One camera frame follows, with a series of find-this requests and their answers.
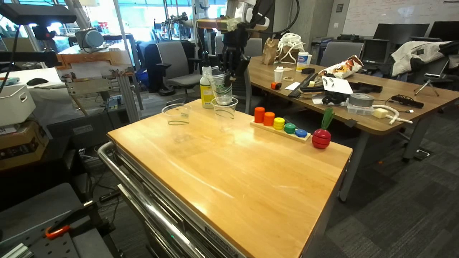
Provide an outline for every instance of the plastic bottle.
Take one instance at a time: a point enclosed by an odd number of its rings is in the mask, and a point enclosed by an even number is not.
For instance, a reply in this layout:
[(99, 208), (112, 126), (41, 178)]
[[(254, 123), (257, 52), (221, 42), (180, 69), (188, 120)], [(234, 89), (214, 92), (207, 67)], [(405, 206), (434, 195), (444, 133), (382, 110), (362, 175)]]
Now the plastic bottle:
[(274, 69), (274, 82), (276, 83), (282, 83), (283, 82), (283, 77), (284, 77), (284, 67), (283, 66), (277, 66)]
[(203, 103), (203, 108), (206, 108), (206, 109), (213, 108), (211, 102), (214, 99), (214, 92), (213, 92), (211, 77), (213, 77), (213, 67), (203, 66), (203, 76), (200, 79), (200, 89), (201, 89), (201, 103)]
[(310, 63), (310, 53), (307, 52), (300, 52), (299, 53), (299, 60), (297, 60), (297, 72), (302, 72), (303, 69), (307, 67), (307, 65)]

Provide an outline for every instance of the wooden table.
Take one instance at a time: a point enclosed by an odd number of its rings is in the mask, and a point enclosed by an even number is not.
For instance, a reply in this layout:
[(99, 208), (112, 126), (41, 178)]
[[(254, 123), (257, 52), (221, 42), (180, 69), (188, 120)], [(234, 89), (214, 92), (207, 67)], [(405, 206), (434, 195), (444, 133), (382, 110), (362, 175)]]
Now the wooden table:
[[(267, 66), (261, 63), (261, 57), (253, 57), (249, 66), (249, 75), (250, 82), (253, 86), (260, 87), (263, 90), (267, 90), (272, 95), (289, 99), (289, 93), (292, 90), (287, 90), (286, 87), (293, 82), (302, 82), (306, 76), (297, 72), (289, 72), (287, 76), (292, 76), (292, 80), (284, 80), (283, 87), (280, 90), (273, 90), (270, 87), (273, 79), (274, 79), (274, 69), (277, 65)], [(312, 65), (310, 67), (315, 67), (316, 70), (322, 70), (322, 66)], [(415, 90), (419, 89), (419, 85), (393, 80), (393, 79), (385, 79), (385, 77), (376, 77), (369, 75), (356, 73), (349, 77), (349, 82), (363, 82), (370, 85), (382, 86), (382, 93), (372, 93), (376, 99), (375, 103), (385, 103), (385, 100), (389, 100), (395, 95), (406, 95), (412, 99), (425, 103), (422, 109), (415, 109), (414, 113), (402, 113), (401, 118), (406, 118), (411, 120), (418, 122), (416, 129), (412, 135), (412, 141), (409, 142), (405, 158), (412, 159), (416, 153), (418, 146), (421, 145), (421, 141), (424, 139), (424, 135), (426, 133), (429, 128), (431, 115), (436, 113), (441, 108), (455, 102), (459, 99), (459, 92), (446, 90), (446, 89), (436, 89), (439, 92), (439, 98), (436, 93), (426, 87), (422, 90), (418, 96), (415, 96)], [(312, 93), (304, 93), (300, 99), (290, 99), (306, 109), (320, 112), (323, 113), (326, 110), (326, 105), (315, 105), (312, 100)], [(396, 103), (386, 103), (388, 106), (392, 106), (398, 110), (408, 110), (409, 108), (396, 105)], [(360, 129), (360, 138), (355, 146), (353, 152), (353, 162), (350, 162), (350, 166), (348, 168), (346, 181), (340, 191), (340, 198), (346, 201), (350, 185), (355, 179), (356, 171), (359, 168), (362, 155), (366, 149), (369, 135), (389, 135), (393, 132), (398, 132), (403, 123), (396, 122), (393, 125), (389, 125), (388, 119), (378, 119), (373, 116), (365, 116), (365, 115), (356, 115), (349, 113), (346, 108), (343, 106), (335, 106), (336, 119), (345, 123), (353, 123), (358, 129)]]
[(247, 257), (299, 257), (352, 149), (319, 151), (251, 125), (246, 113), (223, 123), (200, 100), (188, 105), (190, 125), (170, 126), (157, 115), (109, 138)]

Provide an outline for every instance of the computer monitor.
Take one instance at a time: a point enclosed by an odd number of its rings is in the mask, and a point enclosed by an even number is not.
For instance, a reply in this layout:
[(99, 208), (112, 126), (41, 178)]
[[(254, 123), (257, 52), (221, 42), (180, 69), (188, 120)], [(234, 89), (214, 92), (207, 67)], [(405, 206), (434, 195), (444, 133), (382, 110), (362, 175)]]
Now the computer monitor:
[(429, 37), (439, 37), (442, 40), (459, 40), (459, 20), (458, 22), (435, 22), (432, 24)]
[(429, 29), (429, 23), (379, 23), (375, 39), (388, 39), (392, 46), (402, 46), (412, 36), (424, 37)]
[(386, 39), (366, 39), (360, 59), (365, 65), (385, 65), (391, 52), (391, 42)]

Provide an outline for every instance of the paper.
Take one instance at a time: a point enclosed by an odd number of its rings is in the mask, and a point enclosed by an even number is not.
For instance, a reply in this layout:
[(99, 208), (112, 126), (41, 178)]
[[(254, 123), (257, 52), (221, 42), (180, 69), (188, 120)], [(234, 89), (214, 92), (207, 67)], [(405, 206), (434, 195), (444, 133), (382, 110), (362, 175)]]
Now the paper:
[(349, 82), (345, 79), (323, 76), (322, 80), (323, 80), (326, 92), (336, 92), (336, 93), (343, 93), (343, 95), (355, 93), (353, 89), (350, 87)]
[(289, 89), (289, 90), (294, 90), (294, 89), (297, 89), (299, 87), (299, 82), (293, 82), (292, 85), (289, 85), (286, 89)]

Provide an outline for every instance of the wooden desk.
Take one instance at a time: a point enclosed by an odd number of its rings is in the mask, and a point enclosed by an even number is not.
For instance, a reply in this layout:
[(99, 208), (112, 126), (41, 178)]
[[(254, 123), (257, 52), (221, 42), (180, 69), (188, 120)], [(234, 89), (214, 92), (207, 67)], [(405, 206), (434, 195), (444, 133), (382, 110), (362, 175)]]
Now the wooden desk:
[(251, 126), (253, 116), (240, 112), (223, 132), (213, 110), (200, 100), (190, 106), (190, 125), (170, 126), (157, 115), (109, 138), (247, 257), (299, 257), (352, 149), (319, 151)]
[[(283, 87), (280, 90), (273, 90), (270, 87), (273, 77), (274, 77), (274, 69), (276, 66), (266, 66), (261, 63), (261, 57), (253, 57), (249, 66), (249, 75), (250, 82), (253, 86), (260, 87), (263, 90), (270, 92), (272, 95), (289, 99), (289, 93), (292, 90), (287, 90), (286, 87), (293, 82), (302, 82), (306, 76), (297, 72), (289, 72), (289, 75), (293, 76), (293, 80), (284, 80)], [(401, 80), (392, 80), (385, 77), (375, 77), (369, 75), (356, 73), (349, 77), (350, 82), (363, 82), (370, 85), (378, 85), (383, 87), (382, 93), (373, 93), (376, 102), (375, 103), (383, 103), (385, 100), (391, 99), (395, 95), (406, 95), (414, 98), (415, 100), (419, 100), (425, 103), (422, 109), (415, 109), (414, 113), (402, 113), (402, 118), (416, 120), (416, 129), (412, 135), (412, 141), (409, 142), (409, 146), (406, 148), (405, 158), (412, 159), (415, 156), (415, 152), (418, 146), (421, 145), (421, 141), (424, 139), (424, 135), (426, 133), (426, 129), (429, 128), (429, 118), (431, 115), (436, 113), (441, 108), (455, 102), (459, 99), (459, 92), (446, 90), (446, 89), (436, 89), (441, 95), (438, 98), (432, 89), (425, 89), (422, 93), (415, 96), (415, 89), (419, 89), (419, 85), (401, 82)], [(302, 99), (290, 99), (296, 103), (303, 105), (304, 108), (310, 110), (316, 110), (323, 113), (326, 110), (326, 105), (315, 105), (310, 99), (312, 93), (304, 93)], [(408, 110), (409, 108), (396, 105), (396, 103), (386, 103), (388, 106), (392, 106), (398, 110)], [(343, 106), (335, 106), (336, 119), (340, 122), (355, 122), (355, 126), (360, 129), (360, 138), (355, 146), (353, 152), (353, 162), (350, 162), (350, 166), (348, 168), (346, 181), (343, 185), (343, 189), (340, 191), (340, 198), (346, 201), (350, 185), (353, 182), (353, 178), (356, 175), (356, 171), (359, 168), (362, 155), (365, 152), (369, 135), (389, 135), (393, 132), (398, 132), (403, 123), (396, 122), (393, 125), (389, 125), (388, 119), (378, 119), (373, 116), (363, 116), (356, 113), (349, 113), (346, 108)]]

